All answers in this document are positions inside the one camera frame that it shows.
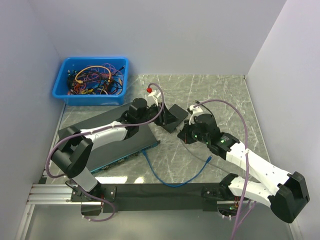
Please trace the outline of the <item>small black network switch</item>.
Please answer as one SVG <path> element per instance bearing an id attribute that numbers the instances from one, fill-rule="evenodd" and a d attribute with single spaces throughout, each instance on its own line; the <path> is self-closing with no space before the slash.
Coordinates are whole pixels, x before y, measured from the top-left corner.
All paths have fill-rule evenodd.
<path id="1" fill-rule="evenodd" d="M 177 129 L 177 127 L 185 120 L 188 115 L 189 113 L 177 104 L 174 104 L 170 109 L 167 109 L 167 107 L 165 107 L 164 116 L 166 123 L 162 126 L 162 128 L 171 134 Z"/>

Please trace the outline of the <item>large black network switch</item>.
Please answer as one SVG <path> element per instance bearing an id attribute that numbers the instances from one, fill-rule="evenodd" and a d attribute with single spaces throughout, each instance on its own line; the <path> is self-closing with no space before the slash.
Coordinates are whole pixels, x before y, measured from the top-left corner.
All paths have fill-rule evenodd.
<path id="1" fill-rule="evenodd" d="M 118 119 L 128 108 L 129 104 L 127 103 L 75 123 L 73 126 L 79 130 L 101 127 Z M 94 149 L 90 153 L 86 166 L 88 170 L 94 174 L 112 164 L 120 162 L 122 159 L 126 159 L 134 154 L 139 154 L 143 150 L 154 148 L 159 145 L 160 142 L 160 140 L 156 139 L 150 127 L 143 125 L 139 127 L 138 133 L 129 139 L 111 142 L 100 147 L 94 145 Z"/>

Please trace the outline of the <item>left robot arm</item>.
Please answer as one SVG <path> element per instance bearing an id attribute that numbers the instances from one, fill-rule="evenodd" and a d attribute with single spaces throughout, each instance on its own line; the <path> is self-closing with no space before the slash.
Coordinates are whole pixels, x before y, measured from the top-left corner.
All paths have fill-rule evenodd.
<path id="1" fill-rule="evenodd" d="M 100 182 L 87 168 L 92 151 L 131 140 L 149 123 L 155 123 L 172 133 L 186 115 L 177 104 L 167 108 L 165 103 L 158 100 L 148 103 L 144 98 L 136 98 L 118 118 L 107 125 L 91 129 L 67 128 L 48 158 L 79 186 L 84 197 L 95 201 L 102 193 Z"/>

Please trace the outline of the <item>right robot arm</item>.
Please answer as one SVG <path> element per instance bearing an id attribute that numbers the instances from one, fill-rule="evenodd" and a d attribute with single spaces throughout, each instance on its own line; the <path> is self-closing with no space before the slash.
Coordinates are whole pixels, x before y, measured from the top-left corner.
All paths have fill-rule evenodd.
<path id="1" fill-rule="evenodd" d="M 205 144 L 212 154 L 248 171 L 258 181 L 232 177 L 220 187 L 220 195 L 226 200 L 241 195 L 245 188 L 246 198 L 269 207 L 280 220 L 289 224 L 310 201 L 306 179 L 301 173 L 280 169 L 247 149 L 239 139 L 220 131 L 209 113 L 185 120 L 177 136 L 185 144 Z"/>

